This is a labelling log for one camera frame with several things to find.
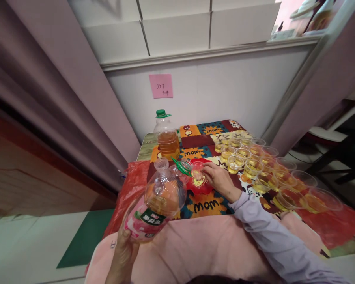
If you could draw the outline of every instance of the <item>curtain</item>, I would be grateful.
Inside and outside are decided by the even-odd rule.
[[[271,145],[284,156],[320,119],[355,90],[355,11],[321,59]]]
[[[140,144],[67,1],[0,1],[0,100],[121,189]]]

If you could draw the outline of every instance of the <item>hand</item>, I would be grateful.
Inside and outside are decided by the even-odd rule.
[[[112,265],[110,267],[108,276],[106,277],[106,284],[127,284],[131,282],[131,271],[133,269],[134,261],[138,255],[139,244],[131,242],[130,231],[124,229],[127,212],[122,219],[122,225],[118,231]]]
[[[213,162],[207,162],[204,164],[202,173],[206,176],[211,186],[230,203],[234,203],[241,197],[242,190],[234,186],[227,170],[220,168]]]

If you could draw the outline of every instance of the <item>pink sticky note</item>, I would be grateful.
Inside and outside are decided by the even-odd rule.
[[[160,99],[163,97],[174,97],[174,94],[172,93],[171,74],[149,75],[149,78],[154,99]]]

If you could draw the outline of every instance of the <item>white wall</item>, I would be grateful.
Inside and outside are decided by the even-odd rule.
[[[164,108],[176,127],[224,119],[261,136],[309,46],[238,54],[107,73],[138,139]],[[153,99],[149,74],[172,74],[174,97]]]

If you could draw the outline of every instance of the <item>bottle label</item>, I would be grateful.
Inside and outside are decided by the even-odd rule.
[[[160,215],[152,211],[150,208],[147,208],[146,211],[141,215],[141,220],[146,224],[153,226],[159,226],[162,224],[166,216]]]
[[[169,219],[148,208],[142,196],[129,213],[125,222],[125,229],[130,230],[132,238],[140,242],[146,242],[159,233]]]

